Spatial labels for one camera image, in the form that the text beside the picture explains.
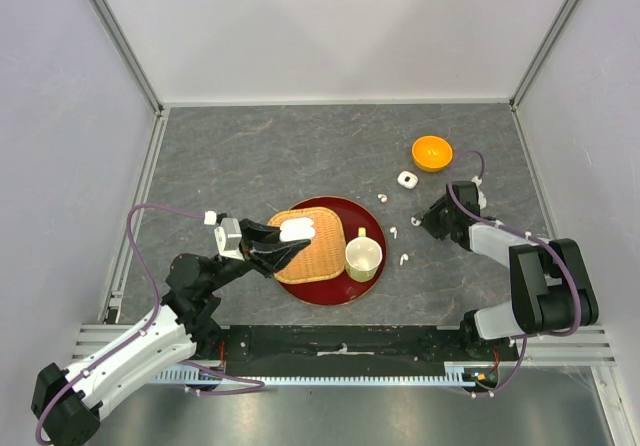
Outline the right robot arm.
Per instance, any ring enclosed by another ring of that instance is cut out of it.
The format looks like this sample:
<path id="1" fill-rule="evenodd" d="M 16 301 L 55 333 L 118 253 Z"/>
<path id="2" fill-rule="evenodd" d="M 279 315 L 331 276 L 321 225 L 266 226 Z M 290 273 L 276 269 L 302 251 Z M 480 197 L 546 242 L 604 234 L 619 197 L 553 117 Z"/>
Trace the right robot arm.
<path id="1" fill-rule="evenodd" d="M 458 347 L 483 358 L 494 346 L 537 335 L 569 336 L 599 319 L 592 283 L 577 242 L 519 232 L 481 215 L 479 181 L 455 181 L 429 208 L 411 218 L 433 238 L 450 239 L 509 272 L 510 299 L 467 312 Z"/>

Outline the white oval charging case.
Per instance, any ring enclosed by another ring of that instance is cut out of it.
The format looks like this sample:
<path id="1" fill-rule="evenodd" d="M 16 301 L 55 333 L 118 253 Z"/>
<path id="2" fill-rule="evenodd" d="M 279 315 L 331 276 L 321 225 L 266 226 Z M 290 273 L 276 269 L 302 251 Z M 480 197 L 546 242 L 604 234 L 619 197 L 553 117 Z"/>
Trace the white oval charging case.
<path id="1" fill-rule="evenodd" d="M 312 240 L 316 235 L 314 220 L 310 217 L 287 219 L 280 224 L 279 228 L 281 242 Z"/>

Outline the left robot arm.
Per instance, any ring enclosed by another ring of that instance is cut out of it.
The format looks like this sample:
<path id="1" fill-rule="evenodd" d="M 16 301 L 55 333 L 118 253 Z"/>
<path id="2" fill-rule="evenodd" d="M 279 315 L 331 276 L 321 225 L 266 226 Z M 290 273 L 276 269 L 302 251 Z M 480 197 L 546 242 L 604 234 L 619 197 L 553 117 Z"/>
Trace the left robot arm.
<path id="1" fill-rule="evenodd" d="M 208 212 L 204 222 L 214 228 L 215 256 L 179 254 L 168 292 L 136 325 L 81 361 L 38 373 L 31 403 L 38 444 L 85 444 L 102 419 L 163 370 L 215 355 L 222 334 L 213 318 L 221 302 L 215 291 L 250 271 L 273 276 L 316 235 L 307 216 L 274 227 Z"/>

